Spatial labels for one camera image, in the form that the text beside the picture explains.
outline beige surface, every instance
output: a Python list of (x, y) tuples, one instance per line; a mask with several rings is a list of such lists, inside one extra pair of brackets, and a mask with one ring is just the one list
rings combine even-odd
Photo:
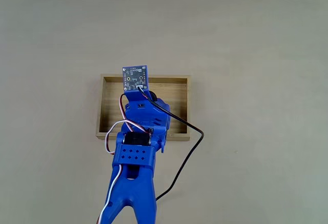
[[(99, 74), (192, 76), (163, 223), (327, 223), (328, 0), (0, 0), (0, 223), (95, 223)], [(157, 194), (191, 142), (158, 155)], [(124, 210), (115, 223), (135, 223)]]

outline wooden box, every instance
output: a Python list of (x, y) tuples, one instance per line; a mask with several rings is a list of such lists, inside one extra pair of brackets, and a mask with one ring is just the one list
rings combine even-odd
[[(101, 92), (99, 98), (99, 108), (97, 117), (96, 136), (105, 139), (106, 132), (118, 120), (122, 120), (122, 115), (118, 106), (118, 99), (123, 93), (122, 75), (101, 75)], [(149, 76), (149, 88), (158, 98), (170, 105), (171, 112), (189, 121), (190, 110), (190, 77), (189, 76), (169, 76), (152, 75)], [(123, 98), (123, 106), (128, 100)], [(121, 129), (118, 124), (109, 139), (115, 140), (116, 134)], [(181, 122), (171, 119), (171, 126), (168, 130), (167, 140), (188, 141), (190, 139), (189, 127)]]

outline black cable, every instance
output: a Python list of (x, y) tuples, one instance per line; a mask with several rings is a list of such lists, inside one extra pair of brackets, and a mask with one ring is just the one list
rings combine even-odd
[(164, 195), (166, 195), (174, 186), (175, 182), (177, 181), (182, 169), (184, 168), (185, 164), (187, 163), (189, 157), (191, 156), (191, 154), (194, 152), (194, 150), (197, 148), (197, 146), (199, 145), (199, 143), (202, 141), (202, 139), (204, 138), (204, 133), (202, 130), (200, 130), (199, 128), (195, 127), (194, 125), (190, 124), (189, 122), (183, 120), (182, 118), (180, 118), (179, 116), (176, 116), (175, 114), (172, 114), (171, 112), (167, 111), (166, 109), (162, 108), (161, 106), (159, 106), (157, 103), (155, 103), (154, 101), (152, 101), (151, 97), (149, 97), (147, 94), (144, 93), (144, 91), (138, 87), (139, 92), (141, 92), (143, 94), (143, 96), (156, 108), (158, 108), (159, 110), (161, 110), (162, 112), (164, 112), (165, 114), (168, 114), (169, 116), (173, 117), (174, 119), (177, 119), (178, 121), (182, 122), (183, 124), (187, 125), (188, 127), (196, 130), (198, 133), (201, 134), (199, 140), (197, 141), (197, 143), (194, 145), (193, 148), (191, 148), (190, 152), (188, 153), (188, 155), (186, 156), (186, 158), (184, 159), (181, 167), (179, 168), (177, 174), (174, 177), (174, 180), (172, 182), (172, 184), (170, 185), (170, 187), (164, 191), (162, 194), (160, 194), (157, 198), (156, 201), (159, 200), (161, 197), (163, 197)]

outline robotic arm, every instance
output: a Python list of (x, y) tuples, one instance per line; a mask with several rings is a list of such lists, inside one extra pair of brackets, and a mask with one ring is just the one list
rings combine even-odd
[[(105, 206), (98, 224), (112, 223), (125, 206), (134, 209), (138, 224), (155, 224), (156, 200), (174, 185), (193, 150), (203, 138), (203, 132), (170, 113), (170, 106), (149, 90), (147, 66), (123, 68), (124, 94), (129, 103), (124, 120), (116, 122), (105, 137), (106, 150), (114, 155), (113, 171)], [(164, 152), (171, 117), (201, 133), (201, 138), (189, 152), (170, 188), (155, 197), (153, 176), (156, 152)], [(108, 134), (118, 123), (124, 123), (117, 134), (115, 152), (108, 147)]]

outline blue robotic arm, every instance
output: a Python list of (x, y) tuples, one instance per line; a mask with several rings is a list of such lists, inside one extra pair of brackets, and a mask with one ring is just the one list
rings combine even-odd
[(126, 124), (118, 133), (110, 187), (98, 223), (112, 223), (123, 207), (131, 206), (138, 224), (154, 224), (156, 152), (159, 149), (164, 152), (171, 118), (154, 107), (139, 89), (163, 109), (170, 111), (170, 106), (149, 91), (147, 66), (124, 67), (123, 78), (124, 93), (129, 100), (126, 117), (147, 133), (136, 126), (130, 131)]

